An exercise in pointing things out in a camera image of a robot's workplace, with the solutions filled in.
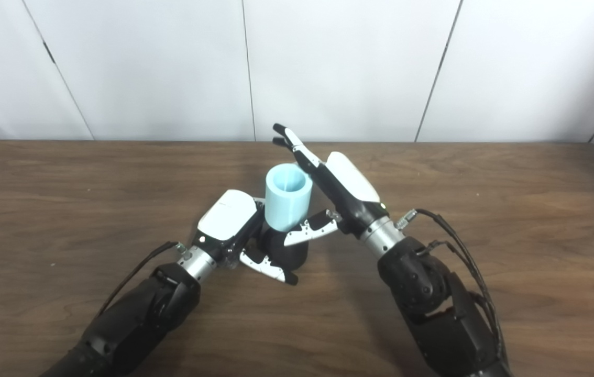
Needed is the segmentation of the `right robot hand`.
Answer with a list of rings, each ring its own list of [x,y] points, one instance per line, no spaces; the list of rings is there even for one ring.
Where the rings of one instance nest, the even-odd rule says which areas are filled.
[[[324,210],[318,216],[323,223],[318,227],[314,218],[299,224],[285,235],[284,245],[292,246],[340,230],[352,234],[380,258],[402,236],[393,228],[390,215],[368,179],[340,152],[331,152],[326,161],[320,160],[307,148],[292,129],[273,124],[279,134],[273,143],[290,150],[297,165],[311,177],[324,195],[333,203],[333,210]]]

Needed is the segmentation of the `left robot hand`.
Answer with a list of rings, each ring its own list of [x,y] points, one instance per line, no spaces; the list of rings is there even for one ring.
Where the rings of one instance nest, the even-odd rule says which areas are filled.
[[[265,222],[265,200],[239,190],[227,190],[199,220],[184,269],[203,282],[216,268],[236,268],[240,263],[288,285],[299,278],[249,245],[259,241]]]

